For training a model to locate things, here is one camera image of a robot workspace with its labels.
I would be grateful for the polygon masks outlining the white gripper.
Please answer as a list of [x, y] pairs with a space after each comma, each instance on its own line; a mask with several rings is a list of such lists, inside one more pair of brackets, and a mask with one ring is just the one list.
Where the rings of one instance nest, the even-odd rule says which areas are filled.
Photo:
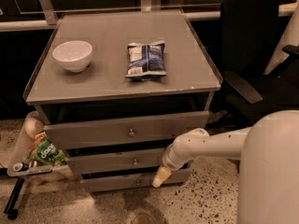
[[152, 186], [159, 188], [163, 182], [170, 177], [171, 171], [176, 171], [183, 167], [188, 160], [180, 158], [174, 151], [172, 146], [168, 146], [162, 156], [161, 166], [152, 181]]

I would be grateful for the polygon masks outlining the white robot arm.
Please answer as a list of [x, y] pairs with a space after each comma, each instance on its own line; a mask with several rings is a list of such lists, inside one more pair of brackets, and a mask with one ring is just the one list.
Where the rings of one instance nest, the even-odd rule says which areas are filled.
[[298, 110], [269, 114], [241, 130], [210, 135], [196, 128], [178, 136], [152, 186], [198, 157], [240, 160], [237, 224], [299, 224]]

